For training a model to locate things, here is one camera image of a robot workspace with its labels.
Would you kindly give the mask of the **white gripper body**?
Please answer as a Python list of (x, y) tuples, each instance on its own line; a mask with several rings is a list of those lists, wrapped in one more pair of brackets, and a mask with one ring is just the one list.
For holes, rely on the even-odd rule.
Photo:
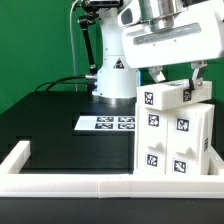
[(148, 24), (123, 30), (125, 57), (132, 68), (164, 66), (224, 56), (224, 12), (208, 10), (184, 18), (172, 29), (151, 32)]

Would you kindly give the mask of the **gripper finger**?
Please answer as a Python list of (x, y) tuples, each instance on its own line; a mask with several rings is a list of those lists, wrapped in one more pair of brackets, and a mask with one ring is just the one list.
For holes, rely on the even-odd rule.
[(149, 68), (149, 74), (156, 83), (161, 83), (166, 80), (164, 74), (162, 73), (162, 70), (162, 66), (153, 66)]
[(203, 87), (203, 76), (207, 68), (207, 63), (205, 61), (195, 61), (191, 63), (191, 68), (193, 70), (193, 74), (189, 79), (190, 89), (201, 89)]

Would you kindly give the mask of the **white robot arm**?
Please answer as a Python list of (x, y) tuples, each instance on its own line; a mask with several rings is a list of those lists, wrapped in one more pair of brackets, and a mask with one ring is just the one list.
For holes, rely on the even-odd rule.
[(166, 65), (189, 63), (199, 88), (211, 59), (224, 57), (224, 0), (120, 0), (100, 7), (103, 65), (95, 95), (120, 103), (136, 99), (139, 70), (160, 83)]

